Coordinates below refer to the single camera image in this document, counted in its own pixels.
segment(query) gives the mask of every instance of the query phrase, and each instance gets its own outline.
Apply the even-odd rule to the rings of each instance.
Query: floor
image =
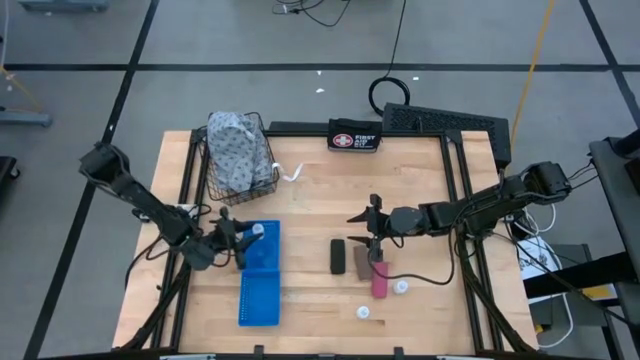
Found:
[[[17,157],[22,170],[0,210],[0,348],[7,359],[25,355],[63,248],[72,250],[78,234],[39,356],[110,348],[139,223],[128,206],[85,189],[78,158],[94,142],[113,137],[133,174],[149,184],[163,131],[199,127],[211,111],[259,111],[267,124],[377,119],[366,92],[390,59],[402,7],[399,0],[353,0],[340,24],[326,29],[303,15],[272,15],[275,0],[112,0],[95,14],[27,13],[9,1],[6,67],[55,122],[0,127],[0,154]],[[314,14],[334,19],[343,4],[327,0]],[[409,84],[413,105],[513,119],[545,8],[529,0],[408,0],[396,62],[410,65],[393,74]],[[139,39],[145,17],[148,36]],[[640,93],[638,18],[638,0],[557,2],[514,169],[551,160],[569,172],[587,163],[590,141],[637,127],[628,95]],[[151,66],[162,64],[203,66]],[[384,86],[376,99],[402,100]],[[0,100],[29,105],[15,87],[0,91]],[[582,187],[559,204],[546,240],[587,243],[594,257],[622,250],[606,208],[597,181]],[[628,332],[617,329],[625,355],[637,358]],[[27,354],[38,354],[38,341],[32,345]],[[576,330],[550,352],[608,356],[598,329]]]

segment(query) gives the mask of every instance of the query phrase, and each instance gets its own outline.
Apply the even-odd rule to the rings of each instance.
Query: yellow cable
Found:
[[[35,96],[33,96],[33,94],[31,94],[31,92],[29,92],[29,90],[27,90],[27,88],[22,85],[22,83],[16,80],[15,77],[2,66],[0,66],[0,72],[2,72],[7,77],[7,79],[13,83],[13,85],[20,89],[20,91],[22,91],[22,93],[29,98],[31,104],[33,104],[33,106],[35,107],[35,110],[33,110],[33,112],[42,112],[42,106],[40,105],[38,100],[36,100]]]
[[[555,0],[549,0],[549,6],[547,6],[547,11],[544,14],[542,27],[540,28],[540,32],[538,33],[538,39],[536,40],[536,49],[533,51],[533,61],[531,61],[531,66],[529,66],[527,82],[524,84],[524,89],[522,89],[522,95],[520,95],[520,102],[518,103],[518,110],[516,111],[516,118],[513,122],[513,128],[511,129],[511,151],[514,150],[516,144],[516,134],[518,133],[518,124],[520,123],[520,116],[522,115],[522,107],[524,106],[525,100],[527,99],[527,94],[529,93],[529,86],[531,86],[531,80],[533,79],[533,71],[535,70],[536,63],[538,62],[540,48],[542,47],[542,40],[544,39],[544,33],[547,31],[549,18],[551,18],[551,12],[553,11],[554,5]]]

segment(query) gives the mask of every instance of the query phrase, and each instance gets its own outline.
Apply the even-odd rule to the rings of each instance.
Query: black bracket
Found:
[[[462,132],[460,130],[445,130],[444,136],[454,144],[462,144]]]
[[[189,145],[197,144],[200,141],[201,130],[204,130],[204,129],[191,130],[191,135],[189,136]]]
[[[404,360],[404,349],[401,346],[393,348],[393,360]]]
[[[264,345],[253,347],[253,360],[264,360]]]
[[[336,354],[332,353],[318,354],[318,360],[335,360],[335,358]]]

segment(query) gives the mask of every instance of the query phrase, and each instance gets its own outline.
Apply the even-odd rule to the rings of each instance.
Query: wire basket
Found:
[[[262,123],[262,117],[257,112],[250,112],[244,114],[248,116],[252,121],[258,123],[260,126],[260,131],[264,135],[264,124]],[[269,157],[269,162],[273,164],[275,159],[273,157],[273,151],[271,151],[271,145],[269,144],[269,139],[265,135],[265,144],[267,146],[267,154]],[[221,201],[225,205],[233,206],[237,204],[241,204],[243,202],[247,202],[253,199],[257,199],[261,196],[272,194],[276,191],[278,187],[278,179],[280,179],[280,173],[278,169],[274,169],[271,173],[271,180],[260,184],[255,185],[252,184],[251,188],[246,191],[235,192],[233,190],[225,190],[221,189],[217,185],[216,174],[215,174],[215,166],[213,163],[213,158],[209,154],[209,147],[207,143],[207,127],[203,126],[198,129],[198,149],[200,151],[200,156],[202,159],[208,159],[207,164],[207,191],[209,192],[209,197],[213,201]]]

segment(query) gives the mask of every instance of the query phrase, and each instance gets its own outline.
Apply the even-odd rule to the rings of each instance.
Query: black eraser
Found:
[[[331,273],[344,274],[347,271],[346,262],[344,240],[331,240]]]

